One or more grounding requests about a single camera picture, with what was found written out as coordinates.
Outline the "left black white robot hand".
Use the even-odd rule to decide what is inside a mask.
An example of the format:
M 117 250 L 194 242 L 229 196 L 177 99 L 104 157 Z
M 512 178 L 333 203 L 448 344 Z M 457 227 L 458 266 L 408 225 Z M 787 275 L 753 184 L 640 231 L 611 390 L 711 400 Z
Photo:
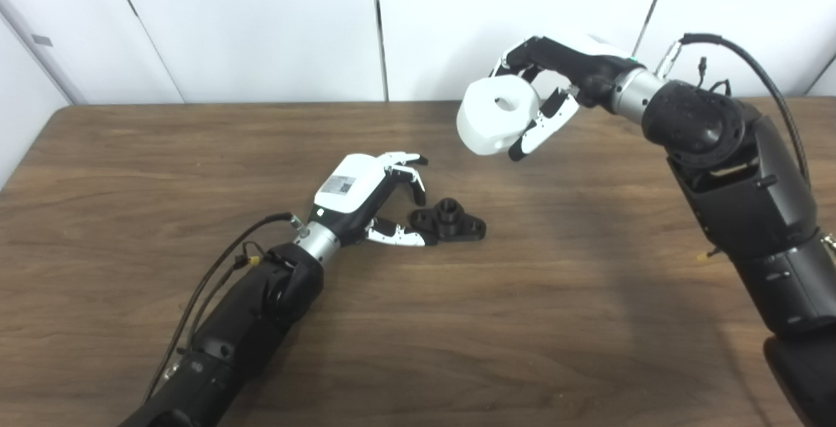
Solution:
M 378 216 L 401 183 L 410 186 L 416 206 L 426 206 L 426 187 L 414 167 L 428 163 L 420 153 L 346 155 L 314 195 L 310 226 L 329 231 L 342 247 L 365 240 L 409 247 L 437 245 L 432 234 Z

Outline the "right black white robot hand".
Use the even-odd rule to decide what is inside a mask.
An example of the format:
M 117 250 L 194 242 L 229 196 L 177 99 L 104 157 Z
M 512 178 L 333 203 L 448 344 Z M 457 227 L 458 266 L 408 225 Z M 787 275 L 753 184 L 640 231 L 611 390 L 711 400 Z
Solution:
M 582 108 L 610 109 L 619 79 L 645 68 L 614 46 L 588 35 L 555 40 L 532 35 L 502 55 L 490 75 L 513 75 L 532 83 L 542 72 L 555 72 L 570 82 L 556 88 L 508 150 L 514 162 L 523 160 L 558 132 Z

